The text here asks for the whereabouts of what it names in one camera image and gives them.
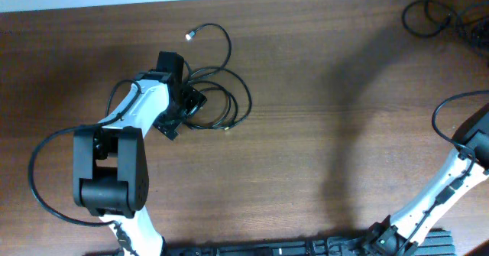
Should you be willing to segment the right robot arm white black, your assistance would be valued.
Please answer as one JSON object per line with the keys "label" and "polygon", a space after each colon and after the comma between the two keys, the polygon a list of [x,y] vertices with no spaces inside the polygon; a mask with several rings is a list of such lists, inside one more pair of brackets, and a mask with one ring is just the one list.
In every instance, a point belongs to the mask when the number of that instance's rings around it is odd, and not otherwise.
{"label": "right robot arm white black", "polygon": [[361,243],[368,254],[415,254],[448,210],[470,189],[488,179],[488,106],[462,123],[452,138],[458,144],[421,193],[368,229]]}

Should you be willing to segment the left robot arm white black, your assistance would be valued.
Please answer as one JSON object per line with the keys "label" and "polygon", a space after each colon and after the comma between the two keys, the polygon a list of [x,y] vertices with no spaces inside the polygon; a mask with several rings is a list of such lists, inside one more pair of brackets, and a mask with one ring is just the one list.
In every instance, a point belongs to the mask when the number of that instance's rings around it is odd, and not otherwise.
{"label": "left robot arm white black", "polygon": [[144,137],[156,128],[174,140],[177,128],[205,104],[206,97],[184,83],[184,65],[178,53],[161,51],[155,68],[130,79],[130,92],[110,114],[94,128],[74,133],[75,204],[108,224],[124,255],[167,253],[145,206]]}

